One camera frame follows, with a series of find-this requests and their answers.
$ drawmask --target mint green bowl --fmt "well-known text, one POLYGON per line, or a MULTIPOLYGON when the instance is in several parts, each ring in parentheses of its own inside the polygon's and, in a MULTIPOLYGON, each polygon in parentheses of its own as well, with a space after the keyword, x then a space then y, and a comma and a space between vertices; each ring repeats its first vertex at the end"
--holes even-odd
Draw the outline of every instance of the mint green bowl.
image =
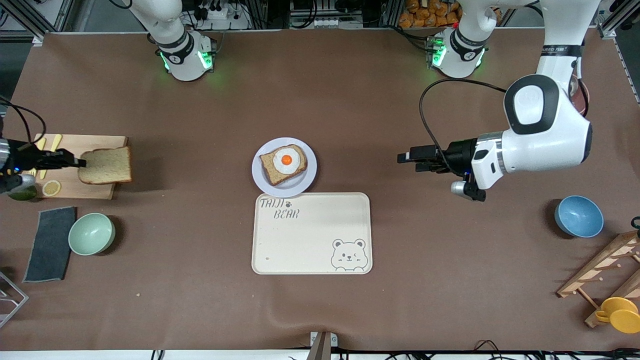
POLYGON ((105 251, 116 236, 111 220, 91 213, 79 218, 69 231, 69 247, 78 255, 96 255, 105 251))

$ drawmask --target brown tabletop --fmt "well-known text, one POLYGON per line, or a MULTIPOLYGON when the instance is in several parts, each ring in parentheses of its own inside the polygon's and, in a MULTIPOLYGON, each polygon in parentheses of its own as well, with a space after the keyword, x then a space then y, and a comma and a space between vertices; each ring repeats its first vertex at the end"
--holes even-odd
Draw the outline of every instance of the brown tabletop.
MULTIPOLYGON (((496 31, 474 78, 509 86, 536 70, 542 40, 542 30, 496 31)), ((72 254, 63 281, 19 283, 31 299, 1 329, 0 349, 289 348, 318 330, 364 350, 470 349, 479 339, 501 349, 637 345, 611 327, 587 328, 593 309, 579 295, 554 294, 640 215, 640 109, 614 43, 590 31, 587 45, 591 156, 506 176, 481 204, 449 192, 453 175, 396 164, 397 153, 431 143, 418 99, 441 75, 392 31, 229 33, 216 72, 190 83, 163 71, 144 35, 48 35, 14 102, 51 133, 128 136, 135 182, 111 201, 0 197, 0 264, 18 280, 39 210, 99 211, 118 229, 107 256, 72 254), (369 196, 369 274, 252 271, 260 191, 250 164, 280 136, 317 154, 310 191, 369 196), (573 194, 602 209, 596 238, 568 239, 554 225, 557 199, 573 194)), ((508 126, 502 94, 479 86, 442 84, 425 106, 442 143, 508 126)), ((14 115, 5 135, 23 138, 14 115)), ((611 294, 637 268, 622 263, 585 289, 611 294)))

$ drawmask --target fried egg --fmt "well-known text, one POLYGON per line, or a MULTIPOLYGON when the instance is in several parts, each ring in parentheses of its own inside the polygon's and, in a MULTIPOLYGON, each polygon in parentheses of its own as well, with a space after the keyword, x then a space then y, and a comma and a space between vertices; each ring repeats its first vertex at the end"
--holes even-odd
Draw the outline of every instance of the fried egg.
POLYGON ((291 148, 278 150, 273 156, 273 166, 278 172, 291 175, 300 166, 300 155, 291 148))

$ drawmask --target mug handle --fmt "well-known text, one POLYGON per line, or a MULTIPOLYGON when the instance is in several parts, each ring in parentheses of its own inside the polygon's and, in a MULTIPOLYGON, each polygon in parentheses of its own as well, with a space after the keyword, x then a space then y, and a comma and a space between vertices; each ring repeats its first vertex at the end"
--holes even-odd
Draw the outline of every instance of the mug handle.
POLYGON ((596 311, 596 318, 599 322, 609 322, 609 317, 604 311, 596 311))

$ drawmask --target bread slice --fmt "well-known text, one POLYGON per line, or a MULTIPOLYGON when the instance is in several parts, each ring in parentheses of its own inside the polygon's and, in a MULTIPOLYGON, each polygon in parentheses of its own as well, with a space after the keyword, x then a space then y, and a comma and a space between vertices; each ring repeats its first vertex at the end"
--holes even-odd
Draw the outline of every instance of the bread slice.
POLYGON ((305 156, 305 153, 302 151, 302 149, 300 149, 300 147, 297 145, 281 146, 268 154, 260 155, 260 160, 262 161, 262 168, 267 174, 269 182, 273 186, 276 186, 282 181, 288 180, 307 169, 307 157, 305 156), (276 156, 276 152, 282 149, 294 149, 300 155, 300 166, 298 166, 293 174, 283 174, 276 170, 275 166, 273 166, 273 158, 276 156))
POLYGON ((86 167, 78 169, 78 178, 84 184, 104 185, 113 183, 130 183, 131 148, 98 149, 80 156, 86 160, 86 167))

